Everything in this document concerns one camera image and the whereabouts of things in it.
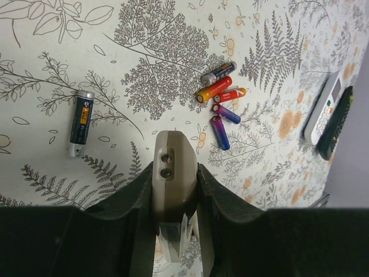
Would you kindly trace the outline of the red orange battery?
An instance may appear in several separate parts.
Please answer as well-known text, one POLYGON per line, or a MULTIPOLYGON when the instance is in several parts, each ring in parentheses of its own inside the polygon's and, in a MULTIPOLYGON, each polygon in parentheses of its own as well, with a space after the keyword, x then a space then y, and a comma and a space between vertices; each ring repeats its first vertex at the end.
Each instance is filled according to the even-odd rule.
POLYGON ((218 93, 213 97, 215 103, 223 103, 230 100, 242 98, 246 95, 247 90, 245 88, 237 88, 226 90, 218 93))

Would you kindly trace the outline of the white grey remote control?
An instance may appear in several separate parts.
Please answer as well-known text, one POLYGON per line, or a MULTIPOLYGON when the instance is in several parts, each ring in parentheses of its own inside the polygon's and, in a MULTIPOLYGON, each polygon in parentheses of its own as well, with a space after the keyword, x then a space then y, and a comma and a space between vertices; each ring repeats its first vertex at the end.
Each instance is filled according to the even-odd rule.
POLYGON ((333 73, 325 83, 323 90, 307 121, 304 138, 311 145, 317 145, 323 131, 333 114, 342 95, 342 74, 333 73))

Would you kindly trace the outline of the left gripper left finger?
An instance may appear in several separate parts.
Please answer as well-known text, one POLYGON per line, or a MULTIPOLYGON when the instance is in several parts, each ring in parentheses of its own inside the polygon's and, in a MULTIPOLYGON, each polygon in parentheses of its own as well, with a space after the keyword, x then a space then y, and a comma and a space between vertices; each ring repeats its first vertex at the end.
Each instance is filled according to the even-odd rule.
POLYGON ((152 165, 82 211, 1 208, 2 276, 151 276, 156 231, 152 165))

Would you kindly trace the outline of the floral table mat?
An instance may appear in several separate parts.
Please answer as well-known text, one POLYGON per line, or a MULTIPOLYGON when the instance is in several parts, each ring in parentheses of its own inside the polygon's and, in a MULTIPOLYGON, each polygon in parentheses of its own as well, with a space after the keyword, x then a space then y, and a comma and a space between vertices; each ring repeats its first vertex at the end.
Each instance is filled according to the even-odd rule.
MULTIPOLYGON (((367 46, 367 1, 2 1, 1 208, 84 211, 153 166, 164 130, 182 132, 198 166, 249 204, 319 208, 334 152, 323 160, 304 130, 333 73, 342 95, 353 86, 367 46), (201 78, 231 61, 223 91, 246 95, 199 103, 201 78), (95 100, 73 158, 79 90, 95 100), (220 116, 226 151, 214 104, 241 118, 220 116)), ((151 276, 205 276, 198 206, 199 194, 180 262, 156 234, 151 276)))

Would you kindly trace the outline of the black remote control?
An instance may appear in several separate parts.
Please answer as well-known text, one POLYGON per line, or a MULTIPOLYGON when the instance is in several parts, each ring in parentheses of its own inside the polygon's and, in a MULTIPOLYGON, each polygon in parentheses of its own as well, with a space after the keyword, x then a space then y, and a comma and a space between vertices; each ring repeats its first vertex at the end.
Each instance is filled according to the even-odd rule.
POLYGON ((339 135, 353 102, 353 86, 345 89, 332 117, 318 141, 317 150, 323 160, 329 160, 336 148, 339 135))

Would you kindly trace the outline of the red yellow battery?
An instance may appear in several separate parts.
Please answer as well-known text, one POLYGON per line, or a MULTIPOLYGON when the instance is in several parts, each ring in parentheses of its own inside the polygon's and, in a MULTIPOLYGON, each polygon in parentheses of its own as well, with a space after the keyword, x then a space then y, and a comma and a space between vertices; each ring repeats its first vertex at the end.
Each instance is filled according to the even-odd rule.
POLYGON ((199 91, 196 95, 196 100, 199 103, 207 102, 210 98, 214 97, 219 92, 227 89, 233 83, 232 78, 227 76, 219 80, 218 82, 210 85, 199 91))

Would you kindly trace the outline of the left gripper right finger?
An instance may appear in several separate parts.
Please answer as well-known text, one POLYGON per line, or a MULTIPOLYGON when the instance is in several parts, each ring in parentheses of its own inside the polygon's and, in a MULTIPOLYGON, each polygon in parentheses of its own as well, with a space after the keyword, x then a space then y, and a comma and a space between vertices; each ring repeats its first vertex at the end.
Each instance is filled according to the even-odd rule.
POLYGON ((367 276, 368 210, 263 211, 200 164, 198 225, 205 276, 367 276))

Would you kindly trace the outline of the purple blue battery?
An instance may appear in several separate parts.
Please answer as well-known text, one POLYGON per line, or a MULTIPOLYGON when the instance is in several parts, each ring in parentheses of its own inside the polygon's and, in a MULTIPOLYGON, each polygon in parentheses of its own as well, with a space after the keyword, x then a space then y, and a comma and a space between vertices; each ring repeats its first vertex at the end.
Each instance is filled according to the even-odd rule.
POLYGON ((220 104, 214 104, 212 106, 212 112, 221 117, 224 117, 226 120, 234 124, 239 124, 241 121, 240 116, 220 104))

